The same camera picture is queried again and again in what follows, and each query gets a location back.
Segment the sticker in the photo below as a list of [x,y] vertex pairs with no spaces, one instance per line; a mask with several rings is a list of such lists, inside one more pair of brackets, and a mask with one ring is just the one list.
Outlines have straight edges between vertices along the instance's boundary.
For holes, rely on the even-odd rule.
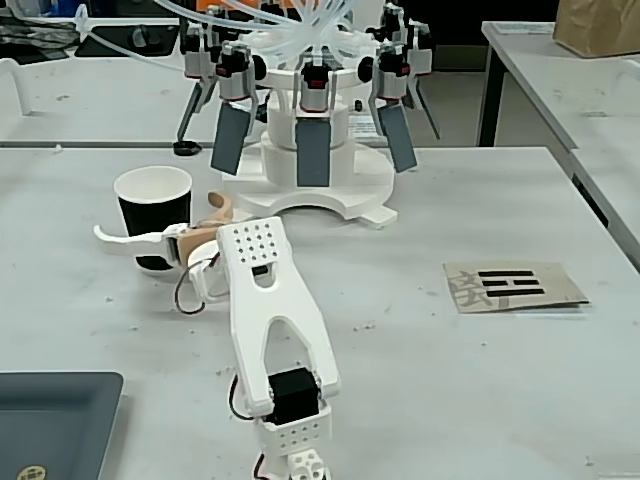
[[23,468],[18,473],[16,480],[46,480],[47,469],[40,465],[32,465]]
[[349,132],[356,140],[380,138],[376,124],[370,115],[352,115],[349,117]]
[[444,269],[460,313],[589,303],[558,263],[446,263]]
[[495,22],[501,35],[551,35],[554,22]]

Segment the table leg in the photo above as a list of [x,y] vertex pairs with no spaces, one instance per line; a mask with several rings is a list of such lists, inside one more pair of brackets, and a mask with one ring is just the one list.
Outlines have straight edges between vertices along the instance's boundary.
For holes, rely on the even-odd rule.
[[484,94],[482,96],[482,110],[480,111],[480,125],[478,127],[479,147],[493,147],[498,128],[498,115],[502,99],[502,84],[507,69],[493,48],[489,47],[487,54],[487,68],[485,70]]

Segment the white bracket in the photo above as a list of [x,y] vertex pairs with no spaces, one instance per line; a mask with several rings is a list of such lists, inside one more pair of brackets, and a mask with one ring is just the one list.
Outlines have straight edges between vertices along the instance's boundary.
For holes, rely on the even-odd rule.
[[20,110],[23,115],[29,115],[33,109],[31,108],[31,97],[29,96],[29,89],[27,88],[27,82],[20,69],[20,65],[12,58],[0,59],[0,77],[4,74],[11,74],[13,77],[13,83],[16,86],[16,92],[18,94],[18,101],[20,102]]
[[[265,366],[271,324],[282,320],[309,354],[323,398],[340,390],[340,376],[322,313],[293,263],[282,220],[277,217],[221,227],[218,245],[231,290],[231,336],[247,408],[269,415],[274,404]],[[254,269],[268,269],[270,285],[256,283]]]

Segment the black stripe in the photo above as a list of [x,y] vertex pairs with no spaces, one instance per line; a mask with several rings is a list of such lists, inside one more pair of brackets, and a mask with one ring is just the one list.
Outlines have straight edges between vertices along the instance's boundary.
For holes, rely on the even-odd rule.
[[487,297],[521,297],[526,295],[544,295],[541,288],[528,288],[521,290],[488,290]]
[[491,272],[478,272],[481,277],[533,277],[531,270],[503,270]]

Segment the black paper cup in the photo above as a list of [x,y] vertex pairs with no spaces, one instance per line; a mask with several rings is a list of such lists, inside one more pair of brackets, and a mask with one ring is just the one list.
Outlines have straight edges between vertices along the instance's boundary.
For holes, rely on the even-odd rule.
[[[113,188],[129,236],[163,232],[169,225],[190,223],[192,184],[187,172],[165,166],[138,168],[118,177]],[[136,262],[150,273],[173,269],[162,257],[136,257]]]

